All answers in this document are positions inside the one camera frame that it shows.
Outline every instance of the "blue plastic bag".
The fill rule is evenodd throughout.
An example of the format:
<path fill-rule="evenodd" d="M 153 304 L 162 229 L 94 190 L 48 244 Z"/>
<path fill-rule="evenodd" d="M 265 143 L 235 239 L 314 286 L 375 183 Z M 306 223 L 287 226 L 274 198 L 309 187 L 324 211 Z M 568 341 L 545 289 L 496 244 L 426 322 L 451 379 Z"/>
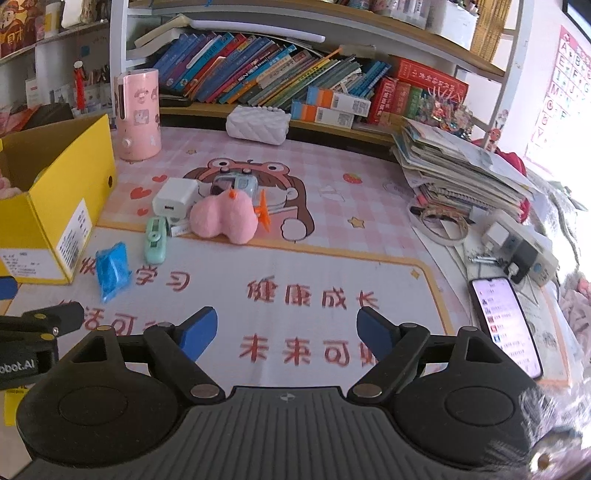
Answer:
<path fill-rule="evenodd" d="M 127 263 L 127 249 L 123 242 L 96 253 L 96 276 L 100 285 L 100 299 L 106 303 L 114 299 L 131 281 Z"/>

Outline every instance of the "white quilted bag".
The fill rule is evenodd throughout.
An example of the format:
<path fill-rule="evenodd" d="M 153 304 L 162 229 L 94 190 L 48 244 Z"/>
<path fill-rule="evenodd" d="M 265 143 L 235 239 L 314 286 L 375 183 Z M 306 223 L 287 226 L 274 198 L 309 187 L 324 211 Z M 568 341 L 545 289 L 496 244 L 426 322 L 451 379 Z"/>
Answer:
<path fill-rule="evenodd" d="M 291 115 L 278 108 L 238 105 L 226 120 L 230 137 L 281 145 L 290 127 Z"/>

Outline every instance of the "pink thermos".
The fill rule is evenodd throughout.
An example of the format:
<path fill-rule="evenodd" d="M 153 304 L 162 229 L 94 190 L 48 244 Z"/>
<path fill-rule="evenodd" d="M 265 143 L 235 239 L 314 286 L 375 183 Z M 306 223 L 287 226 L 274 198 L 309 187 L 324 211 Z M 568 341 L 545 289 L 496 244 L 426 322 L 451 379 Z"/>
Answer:
<path fill-rule="evenodd" d="M 162 149 L 158 70 L 122 73 L 115 78 L 115 151 L 123 160 L 139 161 Z"/>

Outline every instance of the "book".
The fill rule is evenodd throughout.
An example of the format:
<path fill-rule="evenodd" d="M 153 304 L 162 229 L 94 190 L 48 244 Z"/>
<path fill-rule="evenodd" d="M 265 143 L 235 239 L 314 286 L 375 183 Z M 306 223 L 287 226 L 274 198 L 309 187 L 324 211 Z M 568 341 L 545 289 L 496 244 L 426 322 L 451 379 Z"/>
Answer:
<path fill-rule="evenodd" d="M 290 44 L 287 48 L 281 50 L 277 54 L 277 56 L 273 57 L 266 65 L 260 66 L 257 72 L 253 72 L 250 74 L 245 80 L 243 80 L 240 84 L 236 85 L 230 92 L 220 98 L 220 103 L 234 103 L 238 100 L 244 93 L 249 91 L 256 85 L 257 80 L 264 76 L 266 72 L 271 70 L 275 65 L 279 64 L 282 61 L 287 61 L 290 57 L 290 53 L 296 50 L 296 46 L 294 44 Z"/>
<path fill-rule="evenodd" d="M 205 45 L 205 47 L 203 47 L 203 50 L 187 64 L 186 72 L 173 86 L 173 90 L 183 93 L 185 89 L 188 90 L 189 83 L 198 76 L 201 71 L 205 72 L 205 70 L 207 70 L 205 67 L 208 62 L 209 65 L 211 65 L 211 63 L 213 63 L 212 59 L 217 58 L 219 53 L 233 40 L 234 36 L 231 33 L 217 35 L 212 39 L 207 45 Z"/>
<path fill-rule="evenodd" d="M 378 125 L 382 113 L 390 112 L 396 83 L 397 81 L 390 77 L 384 77 L 379 81 L 375 95 L 371 100 L 367 123 Z"/>
<path fill-rule="evenodd" d="M 396 90 L 394 90 L 394 101 L 392 102 L 391 113 L 395 115 L 404 115 L 410 94 L 410 84 L 398 81 Z"/>
<path fill-rule="evenodd" d="M 219 87 L 209 96 L 206 102 L 214 102 L 221 95 L 228 93 L 236 85 L 246 79 L 251 73 L 257 71 L 260 65 L 266 63 L 269 60 L 269 57 L 272 57 L 278 52 L 279 47 L 277 44 L 274 42 L 267 44 L 254 56 L 251 61 L 247 62 L 241 69 L 234 72 L 234 74 L 221 87 Z"/>
<path fill-rule="evenodd" d="M 226 33 L 224 35 L 224 37 L 226 37 L 226 35 L 229 35 L 230 37 L 232 36 L 231 33 Z M 226 43 L 221 50 L 219 50 L 217 53 L 212 55 L 210 59 L 208 59 L 208 61 L 203 66 L 203 68 L 201 70 L 199 70 L 193 76 L 193 78 L 191 79 L 191 81 L 187 85 L 185 85 L 185 88 L 183 89 L 183 95 L 195 97 L 196 92 L 201 87 L 202 83 L 205 81 L 205 79 L 203 78 L 204 73 L 210 72 L 210 67 L 212 66 L 212 64 L 217 59 L 222 59 L 222 63 L 223 63 L 223 61 L 228 56 L 230 56 L 232 53 L 234 53 L 234 51 L 236 51 L 236 49 L 238 47 L 240 47 L 241 45 L 243 45 L 247 41 L 248 41 L 247 37 L 241 33 L 237 34 L 236 37 L 231 38 L 230 41 L 228 43 Z M 216 62 L 216 69 L 219 68 L 219 66 L 220 66 L 220 62 Z"/>
<path fill-rule="evenodd" d="M 166 22 L 159 27 L 149 31 L 146 35 L 142 35 L 138 38 L 134 44 L 136 48 L 140 48 L 146 45 L 148 42 L 154 40 L 155 38 L 164 35 L 165 33 L 169 32 L 173 28 L 183 28 L 191 26 L 191 19 L 189 17 L 185 17 L 183 14 L 179 14 L 174 17 L 172 20 Z"/>
<path fill-rule="evenodd" d="M 237 70 L 248 65 L 256 55 L 264 48 L 272 44 L 272 41 L 265 37 L 253 37 L 250 43 L 243 43 L 230 56 L 224 60 L 218 71 L 207 81 L 203 82 L 201 90 L 197 93 L 200 102 L 207 102 L 218 88 L 230 79 Z"/>
<path fill-rule="evenodd" d="M 365 97 L 365 96 L 369 95 L 369 93 L 371 92 L 371 89 L 374 88 L 374 86 L 388 73 L 388 70 L 390 68 L 391 68 L 390 65 L 388 65 L 387 63 L 384 64 L 384 67 L 382 68 L 382 70 L 379 71 L 379 73 L 374 77 L 374 79 L 370 82 L 370 84 L 367 85 L 365 90 L 363 90 L 363 92 L 361 92 L 359 94 L 359 96 Z"/>
<path fill-rule="evenodd" d="M 280 87 L 268 100 L 264 101 L 265 106 L 281 106 L 286 100 L 293 96 L 291 92 L 296 93 L 299 89 L 307 86 L 314 78 L 316 78 L 325 66 L 335 64 L 332 63 L 331 58 L 340 53 L 340 48 L 328 54 L 326 57 L 315 61 L 306 70 L 298 74 L 296 77 L 287 82 L 283 87 Z"/>
<path fill-rule="evenodd" d="M 296 94 L 298 94 L 298 92 L 303 91 L 305 94 L 308 85 L 312 84 L 317 78 L 324 75 L 326 71 L 333 69 L 338 64 L 338 60 L 329 60 L 316 67 L 313 66 L 311 69 L 295 78 L 292 84 L 280 92 L 278 96 L 271 98 L 269 102 L 266 102 L 265 106 L 273 106 L 286 110 L 290 109 L 291 100 Z"/>
<path fill-rule="evenodd" d="M 193 101 L 196 101 L 196 95 L 197 95 L 197 89 L 199 87 L 199 85 L 201 85 L 201 82 L 205 82 L 205 80 L 207 80 L 208 78 L 210 78 L 212 75 L 215 74 L 215 71 L 217 70 L 217 68 L 223 63 L 223 61 L 226 60 L 226 57 L 218 57 L 216 58 L 213 63 L 205 70 L 205 72 L 203 72 L 203 75 L 201 76 L 201 79 L 197 81 L 197 83 L 195 84 L 195 86 L 193 88 L 191 88 L 186 94 L 184 94 L 186 97 L 190 98 Z"/>
<path fill-rule="evenodd" d="M 271 95 L 275 90 L 281 87 L 283 84 L 286 84 L 289 80 L 291 80 L 295 75 L 302 72 L 309 65 L 315 62 L 315 59 L 312 55 L 307 51 L 301 51 L 293 57 L 293 60 L 297 61 L 294 62 L 290 68 L 284 72 L 281 76 L 273 80 L 269 85 L 262 88 L 260 85 L 256 85 L 253 89 L 249 90 L 246 94 L 244 94 L 239 101 L 244 101 L 249 105 L 255 105 L 259 100 L 263 100 L 264 98 Z"/>
<path fill-rule="evenodd" d="M 203 68 L 203 65 L 223 48 L 224 42 L 229 40 L 230 39 L 227 37 L 224 38 L 221 35 L 216 35 L 216 37 L 207 42 L 205 46 L 189 61 L 189 63 L 187 63 L 185 72 L 181 75 L 181 78 L 178 79 L 177 83 L 173 85 L 172 90 L 175 92 L 181 92 L 186 84 L 188 84 L 189 80 L 191 80 L 197 72 Z"/>
<path fill-rule="evenodd" d="M 203 55 L 205 46 L 208 45 L 214 38 L 216 38 L 215 33 L 210 33 L 209 35 L 201 35 L 201 39 L 195 44 L 189 52 L 189 55 L 185 56 L 183 61 L 179 62 L 176 67 L 167 75 L 167 79 L 164 84 L 168 88 L 172 88 L 185 74 L 186 70 L 189 68 L 188 65 L 191 61 L 197 61 L 199 59 L 199 55 Z"/>
<path fill-rule="evenodd" d="M 160 73 L 160 70 L 168 65 L 173 56 L 175 56 L 180 51 L 180 49 L 183 48 L 183 41 L 187 37 L 188 35 L 186 33 L 183 33 L 181 36 L 179 36 L 179 38 L 173 42 L 173 44 L 166 52 L 164 52 L 158 61 L 154 63 L 154 68 L 158 70 L 158 73 Z"/>
<path fill-rule="evenodd" d="M 404 112 L 404 116 L 406 118 L 410 118 L 414 120 L 418 113 L 418 103 L 421 100 L 421 95 L 423 94 L 423 89 L 419 87 L 411 87 L 410 93 L 408 95 L 408 103 L 406 111 Z"/>
<path fill-rule="evenodd" d="M 173 68 L 174 63 L 178 59 L 184 58 L 184 56 L 188 53 L 187 50 L 191 49 L 195 45 L 195 43 L 197 42 L 197 35 L 187 35 L 187 37 L 185 38 L 180 37 L 179 40 L 181 40 L 182 42 L 181 46 L 173 55 L 171 55 L 168 61 L 158 69 L 158 81 L 160 83 L 162 83 L 167 78 L 167 75 Z"/>
<path fill-rule="evenodd" d="M 383 61 L 376 61 L 369 71 L 363 76 L 363 80 L 351 92 L 351 95 L 360 96 L 365 89 L 374 81 L 374 78 L 383 71 L 385 64 Z"/>
<path fill-rule="evenodd" d="M 462 103 L 468 93 L 468 84 L 457 78 L 432 69 L 417 61 L 391 56 L 394 69 L 392 76 L 425 90 L 440 92 L 441 95 L 451 96 L 452 100 Z"/>
<path fill-rule="evenodd" d="M 172 30 L 168 30 L 166 33 L 155 38 L 147 45 L 144 45 L 140 48 L 133 48 L 132 50 L 128 50 L 125 55 L 125 58 L 127 60 L 144 59 L 146 57 L 149 57 L 150 55 L 154 55 L 158 50 L 160 50 L 164 46 L 175 43 L 181 35 L 186 34 L 186 30 L 182 28 L 173 28 Z"/>

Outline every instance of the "yellow box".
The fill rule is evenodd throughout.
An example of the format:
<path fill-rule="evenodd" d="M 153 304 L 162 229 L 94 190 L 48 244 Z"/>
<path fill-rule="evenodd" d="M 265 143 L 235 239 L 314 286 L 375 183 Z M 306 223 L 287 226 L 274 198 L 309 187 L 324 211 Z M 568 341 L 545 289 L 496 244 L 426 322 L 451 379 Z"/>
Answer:
<path fill-rule="evenodd" d="M 116 185 L 107 115 L 8 135 L 0 140 L 0 171 L 23 191 L 0 200 L 0 276 L 71 283 Z"/>

